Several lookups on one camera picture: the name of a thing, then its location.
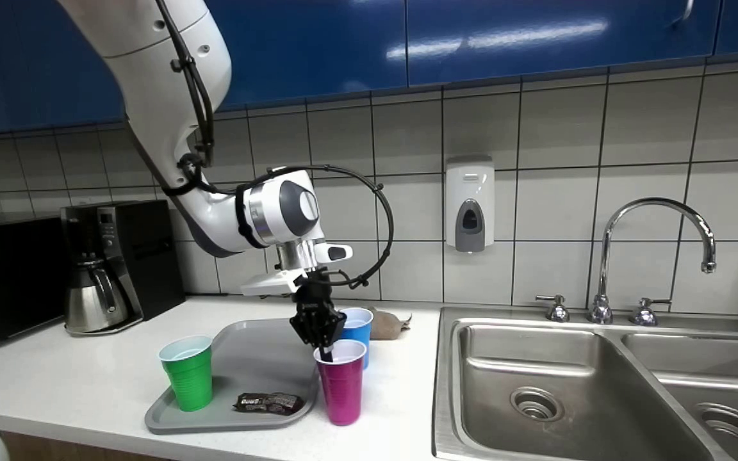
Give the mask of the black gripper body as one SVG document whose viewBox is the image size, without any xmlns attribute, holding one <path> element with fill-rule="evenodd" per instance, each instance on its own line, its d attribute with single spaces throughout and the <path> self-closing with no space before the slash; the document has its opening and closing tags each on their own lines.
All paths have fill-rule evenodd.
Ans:
<svg viewBox="0 0 738 461">
<path fill-rule="evenodd" d="M 293 295 L 297 312 L 291 326 L 307 346 L 332 346 L 343 331 L 347 316 L 337 309 L 332 293 L 329 273 L 310 271 Z"/>
</svg>

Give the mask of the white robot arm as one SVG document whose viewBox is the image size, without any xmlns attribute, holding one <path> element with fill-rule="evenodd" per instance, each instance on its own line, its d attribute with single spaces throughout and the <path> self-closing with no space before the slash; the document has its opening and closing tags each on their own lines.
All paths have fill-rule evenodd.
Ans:
<svg viewBox="0 0 738 461">
<path fill-rule="evenodd" d="M 324 241 L 310 175 L 278 170 L 234 191 L 206 177 L 213 112 L 234 81 L 232 52 L 206 0 L 59 3 L 115 76 L 138 154 L 195 244 L 213 257 L 286 245 L 295 262 L 274 289 L 297 301 L 291 326 L 300 341 L 329 358 L 347 317 L 324 268 L 351 252 Z"/>
</svg>

